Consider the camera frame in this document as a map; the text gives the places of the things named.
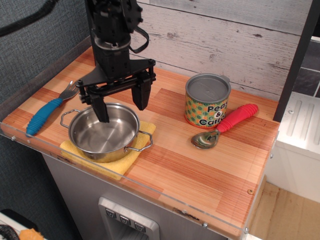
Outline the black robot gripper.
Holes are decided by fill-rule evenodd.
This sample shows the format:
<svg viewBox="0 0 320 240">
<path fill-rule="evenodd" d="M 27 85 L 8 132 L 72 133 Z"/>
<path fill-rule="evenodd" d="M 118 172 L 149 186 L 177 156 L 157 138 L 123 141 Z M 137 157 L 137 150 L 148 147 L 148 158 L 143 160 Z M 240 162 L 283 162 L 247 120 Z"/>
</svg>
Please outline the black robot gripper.
<svg viewBox="0 0 320 240">
<path fill-rule="evenodd" d="M 132 60 L 128 47 L 106 50 L 93 44 L 92 50 L 95 68 L 76 82 L 81 102 L 92 106 L 100 122 L 109 123 L 104 97 L 131 89 L 134 104 L 143 111 L 148 106 L 151 85 L 156 80 L 156 61 Z"/>
</svg>

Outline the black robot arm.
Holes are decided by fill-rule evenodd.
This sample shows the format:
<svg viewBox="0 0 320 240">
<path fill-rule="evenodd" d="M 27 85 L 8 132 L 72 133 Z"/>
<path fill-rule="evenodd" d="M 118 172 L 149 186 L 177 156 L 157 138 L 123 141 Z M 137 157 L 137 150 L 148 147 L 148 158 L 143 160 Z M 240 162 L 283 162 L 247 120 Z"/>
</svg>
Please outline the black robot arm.
<svg viewBox="0 0 320 240">
<path fill-rule="evenodd" d="M 81 102 L 108 123 L 104 97 L 130 89 L 134 104 L 144 110 L 156 62 L 130 58 L 130 52 L 140 53 L 149 45 L 149 35 L 138 26 L 143 9 L 135 0 L 87 0 L 85 5 L 95 68 L 76 82 Z"/>
</svg>

